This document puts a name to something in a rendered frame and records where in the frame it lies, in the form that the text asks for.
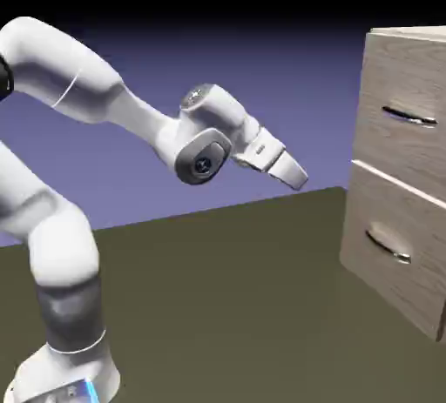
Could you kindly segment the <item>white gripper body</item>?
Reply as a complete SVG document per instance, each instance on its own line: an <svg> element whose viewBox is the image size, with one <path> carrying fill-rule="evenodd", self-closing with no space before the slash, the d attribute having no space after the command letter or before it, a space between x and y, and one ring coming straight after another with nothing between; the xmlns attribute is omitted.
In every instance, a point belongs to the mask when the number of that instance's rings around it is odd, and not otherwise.
<svg viewBox="0 0 446 403"><path fill-rule="evenodd" d="M287 151L279 155L267 173L295 191L300 190L308 180L307 172Z"/></svg>

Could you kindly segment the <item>light wood drawer front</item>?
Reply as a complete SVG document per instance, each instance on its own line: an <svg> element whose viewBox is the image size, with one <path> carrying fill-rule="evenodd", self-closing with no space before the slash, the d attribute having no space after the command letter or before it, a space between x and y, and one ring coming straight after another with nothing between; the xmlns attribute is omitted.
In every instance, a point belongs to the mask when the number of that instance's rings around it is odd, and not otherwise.
<svg viewBox="0 0 446 403"><path fill-rule="evenodd" d="M412 263L397 262L366 230ZM446 343L446 202L353 161L340 259L429 338Z"/></svg>
<svg viewBox="0 0 446 403"><path fill-rule="evenodd" d="M383 106L438 124L411 124ZM353 157L446 202L445 39L368 34Z"/></svg>

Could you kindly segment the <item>light wood cabinet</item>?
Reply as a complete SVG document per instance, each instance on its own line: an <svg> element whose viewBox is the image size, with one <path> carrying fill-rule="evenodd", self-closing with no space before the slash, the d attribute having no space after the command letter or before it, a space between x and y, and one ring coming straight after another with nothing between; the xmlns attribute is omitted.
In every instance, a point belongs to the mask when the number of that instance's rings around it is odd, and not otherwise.
<svg viewBox="0 0 446 403"><path fill-rule="evenodd" d="M446 344L446 25L366 36L340 260Z"/></svg>

